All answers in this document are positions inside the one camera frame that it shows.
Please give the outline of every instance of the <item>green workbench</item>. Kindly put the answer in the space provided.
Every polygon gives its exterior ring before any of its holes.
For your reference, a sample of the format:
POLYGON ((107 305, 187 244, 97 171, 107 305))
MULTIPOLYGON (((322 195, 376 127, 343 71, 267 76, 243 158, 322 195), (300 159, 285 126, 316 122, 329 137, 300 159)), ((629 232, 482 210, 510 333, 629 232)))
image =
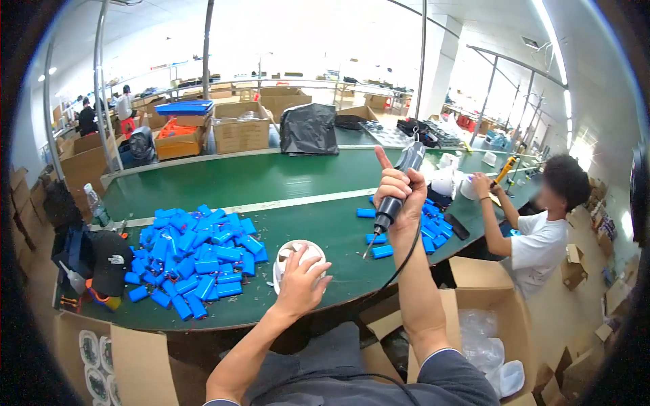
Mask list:
MULTIPOLYGON (((387 149, 392 162, 399 149, 387 149)), ((426 159, 437 163, 442 153, 429 150, 426 159)), ((463 153, 460 170, 498 171, 506 155, 497 155, 496 168, 481 162, 483 152, 463 153)), ((145 171, 114 180, 105 195, 110 215, 115 220, 147 218, 155 209, 179 207, 194 210, 201 204, 211 208, 272 202, 296 197, 319 196, 377 187, 380 166, 372 148, 342 149, 338 156, 288 157, 278 153, 215 159, 145 171)), ((513 186, 512 199, 519 208, 528 201, 535 187, 527 182, 513 186)), ((81 314, 117 325, 145 330, 228 329, 259 321, 275 302, 276 294, 266 282, 272 281, 272 261, 286 241, 305 239, 318 244, 332 262, 328 273, 333 281, 319 308, 339 305, 379 289, 395 272, 393 258, 362 259, 367 247, 365 234, 372 232, 372 219, 357 218, 357 208, 371 208, 368 194, 331 201, 295 205, 241 214, 254 221, 266 244, 270 264, 255 267, 256 277, 248 278, 244 293, 224 298, 208 306, 208 317, 183 322, 175 310, 160 308, 152 300, 131 303, 127 296, 115 313, 95 303, 85 303, 81 314)), ((504 220, 497 209, 497 218, 504 220)), ((470 232, 461 241, 457 236, 430 255, 437 263, 453 256, 484 234, 480 204, 460 194, 447 210, 470 232)), ((136 245, 141 227, 128 229, 129 241, 136 245)), ((129 285, 127 291, 135 286, 129 285)))

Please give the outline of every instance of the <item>white t-shirt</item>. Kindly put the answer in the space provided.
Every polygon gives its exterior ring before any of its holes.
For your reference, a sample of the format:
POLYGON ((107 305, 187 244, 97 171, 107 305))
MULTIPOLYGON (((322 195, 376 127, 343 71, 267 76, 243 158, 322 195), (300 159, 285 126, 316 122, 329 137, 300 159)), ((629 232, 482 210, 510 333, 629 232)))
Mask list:
POLYGON ((510 237, 512 255, 501 264, 525 299, 541 289, 566 256, 568 222, 550 222, 549 212, 520 216, 517 225, 520 236, 510 237))
POLYGON ((131 100, 133 96, 131 94, 123 94, 118 98, 118 118, 120 121, 126 120, 131 117, 131 100))

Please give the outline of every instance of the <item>electric screwdriver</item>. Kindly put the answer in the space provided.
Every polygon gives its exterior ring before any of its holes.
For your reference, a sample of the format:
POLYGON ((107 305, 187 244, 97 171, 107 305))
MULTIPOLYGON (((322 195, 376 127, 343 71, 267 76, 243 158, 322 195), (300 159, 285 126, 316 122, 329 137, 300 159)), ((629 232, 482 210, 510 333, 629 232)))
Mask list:
MULTIPOLYGON (((406 174, 409 168, 413 168, 416 171, 420 170, 420 166, 424 160, 425 151, 426 149, 424 148, 423 143, 420 141, 412 142, 408 147, 402 150, 402 154, 400 155, 397 164, 395 164, 395 169, 404 172, 404 174, 406 174)), ((403 200, 393 196, 386 196, 382 200, 377 209, 374 220, 374 236, 368 245, 368 249, 366 249, 366 252, 363 254, 364 259, 366 255, 368 255, 368 252, 374 243, 374 239, 377 238, 379 234, 388 231, 388 227, 395 222, 395 218, 397 218, 397 214, 402 210, 403 205, 403 200)))

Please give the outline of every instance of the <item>air vent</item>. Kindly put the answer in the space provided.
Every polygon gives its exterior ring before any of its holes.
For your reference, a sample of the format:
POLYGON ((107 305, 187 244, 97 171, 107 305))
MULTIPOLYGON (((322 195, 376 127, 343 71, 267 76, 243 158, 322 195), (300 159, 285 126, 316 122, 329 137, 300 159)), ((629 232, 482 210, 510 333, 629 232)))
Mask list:
POLYGON ((524 40, 524 44, 527 46, 533 48, 533 49, 539 49, 540 46, 537 44, 536 41, 531 40, 530 38, 526 38, 525 36, 521 37, 522 40, 524 40))

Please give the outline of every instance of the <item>hand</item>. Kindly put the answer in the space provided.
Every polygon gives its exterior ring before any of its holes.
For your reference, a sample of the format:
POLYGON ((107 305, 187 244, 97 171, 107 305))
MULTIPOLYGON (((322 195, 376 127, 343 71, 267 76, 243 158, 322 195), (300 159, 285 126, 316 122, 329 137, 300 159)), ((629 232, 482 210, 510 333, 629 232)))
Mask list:
POLYGON ((384 149, 380 146, 374 148, 380 165, 382 166, 382 180, 377 192, 374 194, 373 203, 376 208, 386 196, 397 197, 404 200, 393 226, 392 232, 401 231, 410 227, 417 227, 422 213, 422 206, 426 200, 426 183, 421 173, 409 169, 404 175, 400 170, 393 169, 384 149))
POLYGON ((332 280, 332 276, 327 275, 314 286, 316 279, 332 263, 326 262, 315 266, 308 272, 309 268, 320 261, 321 257, 308 258, 299 265, 298 263, 305 251, 307 251, 307 244, 302 244, 300 251, 292 252, 287 258, 285 273, 280 284, 280 293, 275 304, 271 307, 271 309, 274 309, 282 317, 288 318, 292 323, 320 303, 325 288, 332 280))
POLYGON ((474 187, 474 190, 476 191, 479 199, 489 197, 489 191, 492 182, 492 179, 490 179, 483 172, 474 172, 472 174, 472 186, 474 187))

